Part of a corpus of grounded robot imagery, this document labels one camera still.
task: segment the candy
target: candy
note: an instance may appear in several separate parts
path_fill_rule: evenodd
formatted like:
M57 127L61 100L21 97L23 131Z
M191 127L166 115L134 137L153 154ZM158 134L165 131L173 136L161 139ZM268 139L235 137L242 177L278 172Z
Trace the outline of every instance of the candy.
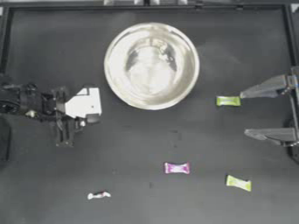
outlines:
M246 181L239 178L234 178L233 176L227 176L227 186L235 186L249 192L251 192L251 181Z
M218 96L218 106L241 106L241 99L238 96Z
M98 193L90 193L89 194L89 200L93 200L93 199L103 199L106 197L111 197L111 194L109 192L98 192Z
M169 164L165 163L165 173L191 173L191 165L187 164Z

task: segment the metal bowl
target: metal bowl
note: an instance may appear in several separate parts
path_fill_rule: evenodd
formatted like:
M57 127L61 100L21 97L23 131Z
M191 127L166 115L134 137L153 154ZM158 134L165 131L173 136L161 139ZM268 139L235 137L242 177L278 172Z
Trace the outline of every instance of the metal bowl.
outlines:
M141 109L166 109L191 92L201 62L187 36L167 24L138 24L114 39L106 55L107 82Z

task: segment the bowl rim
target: bowl rim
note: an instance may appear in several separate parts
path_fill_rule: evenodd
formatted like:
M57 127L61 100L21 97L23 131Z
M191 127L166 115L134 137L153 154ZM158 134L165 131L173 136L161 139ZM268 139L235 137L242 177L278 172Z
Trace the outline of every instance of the bowl rim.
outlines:
M162 27L165 30L169 30L170 32L177 33L181 38L183 39L183 41L186 42L187 46L191 48L191 53L193 53L193 57L194 57L194 76L191 79L191 83L189 85L189 87L185 89L185 91L182 92L182 94L179 96L177 96L175 98L173 98L169 102L165 103L159 103L155 105L141 105L139 103L137 103L133 98L127 97L122 91L119 91L118 86L115 85L115 82L113 81L113 75L109 71L109 60L110 60L110 56L111 53L114 51L115 45L118 44L119 40L130 33L130 32L135 32L137 30L145 28L145 26L158 26ZM178 30L175 27L170 26L169 24L163 24L163 23L142 23L142 24L135 24L133 26L130 26L129 28L126 28L114 38L109 49L107 49L107 53L106 53L106 58L105 58L105 70L106 70L106 77L107 77L107 83L113 89L113 91L115 92L117 96L133 107L139 108L139 109L150 109L150 110L158 110L158 109L167 109L170 107L173 107L177 103L179 103L186 96L189 95L189 93L193 91L193 88L197 84L199 75L201 75L201 57L198 54L198 50L197 47L194 46L194 43L191 42L190 38L186 36L186 34Z

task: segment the wrapped candy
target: wrapped candy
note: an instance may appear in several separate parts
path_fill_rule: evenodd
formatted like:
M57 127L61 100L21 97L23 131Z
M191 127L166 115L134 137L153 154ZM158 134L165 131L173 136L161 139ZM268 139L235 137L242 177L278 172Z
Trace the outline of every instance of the wrapped candy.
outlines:
M249 192L251 192L251 181L227 176L227 186L235 186Z
M190 163L186 164L170 164L165 163L165 173L191 173L191 165Z
M99 193L90 193L89 194L89 200L93 200L93 199L103 199L106 197L111 197L111 194L110 192L99 192Z
M218 96L218 106L241 106L239 96Z

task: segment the white candy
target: white candy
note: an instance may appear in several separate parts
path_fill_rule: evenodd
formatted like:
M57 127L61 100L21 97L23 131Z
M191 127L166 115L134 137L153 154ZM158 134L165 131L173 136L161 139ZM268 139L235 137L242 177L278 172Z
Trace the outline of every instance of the white candy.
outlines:
M111 197L111 194L109 192L101 192L101 193L90 193L89 194L89 200L93 200L93 199L103 199L106 197Z

